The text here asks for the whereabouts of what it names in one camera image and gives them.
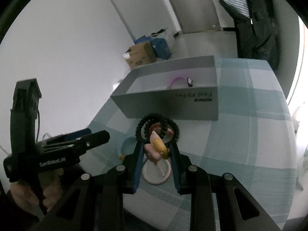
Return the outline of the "left hand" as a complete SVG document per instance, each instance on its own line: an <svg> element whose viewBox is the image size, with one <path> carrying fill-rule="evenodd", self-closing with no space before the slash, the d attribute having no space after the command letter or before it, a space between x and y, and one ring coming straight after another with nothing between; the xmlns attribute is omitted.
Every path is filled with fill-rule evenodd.
<svg viewBox="0 0 308 231"><path fill-rule="evenodd" d="M39 174L33 184L12 182L9 192L18 207L43 219L63 195L63 174L64 170L59 168L53 172Z"/></svg>

